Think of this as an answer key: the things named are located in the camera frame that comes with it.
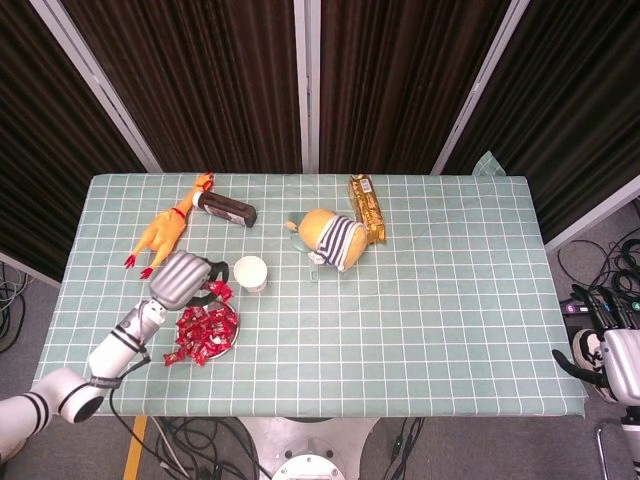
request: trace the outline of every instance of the candy pile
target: candy pile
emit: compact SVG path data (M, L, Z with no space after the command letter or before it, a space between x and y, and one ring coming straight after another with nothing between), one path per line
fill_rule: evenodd
M226 300L231 296L231 289L226 284L222 285L229 292L218 286L215 288L219 292L214 293L218 293L223 300ZM238 316L229 305L216 301L209 306L208 311L202 307L186 308L176 325L178 327L176 343L180 348L176 352L164 355L165 366L184 360L188 355L202 367L207 359L231 348L238 329Z

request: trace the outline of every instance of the yellow rubber chicken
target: yellow rubber chicken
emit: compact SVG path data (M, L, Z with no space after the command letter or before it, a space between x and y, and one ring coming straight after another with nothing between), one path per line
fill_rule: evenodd
M138 255L142 249L147 247L150 250L156 252L156 256L153 259L151 265L145 268L140 274L141 279L146 279L151 276L153 269L160 265L167 256L173 250L178 238L187 226L187 214L193 206L193 196L197 192L206 192L213 186L213 174L205 173L200 175L195 183L191 192L182 199L175 207L170 208L162 213L159 213L156 218L153 219L151 224L146 228L140 241L133 249L129 258L124 263L126 268L131 268L136 264L136 255Z

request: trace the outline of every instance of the shoe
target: shoe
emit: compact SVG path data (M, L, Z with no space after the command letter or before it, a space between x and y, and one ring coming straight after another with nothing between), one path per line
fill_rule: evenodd
M600 352L600 340L594 330L583 329L576 333L573 337L571 351L573 352L573 358L576 360L576 365L585 370L602 373L603 360L602 352ZM618 403L609 388L596 387L595 385L594 388L605 402Z

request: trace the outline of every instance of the curtain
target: curtain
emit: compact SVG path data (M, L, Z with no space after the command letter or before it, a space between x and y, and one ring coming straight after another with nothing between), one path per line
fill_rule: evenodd
M63 0L165 171L302 170L291 0Z
M507 0L323 0L320 171L429 173Z
M491 150L562 232L640 174L639 34L636 0L533 1L444 173Z
M29 2L0 25L0 250L61 280L91 178L143 168Z

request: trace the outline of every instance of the paper cup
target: paper cup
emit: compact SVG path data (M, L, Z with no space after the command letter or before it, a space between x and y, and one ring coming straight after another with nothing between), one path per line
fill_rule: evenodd
M233 276L247 291L260 293L267 286L267 264L253 255L242 257L233 266Z

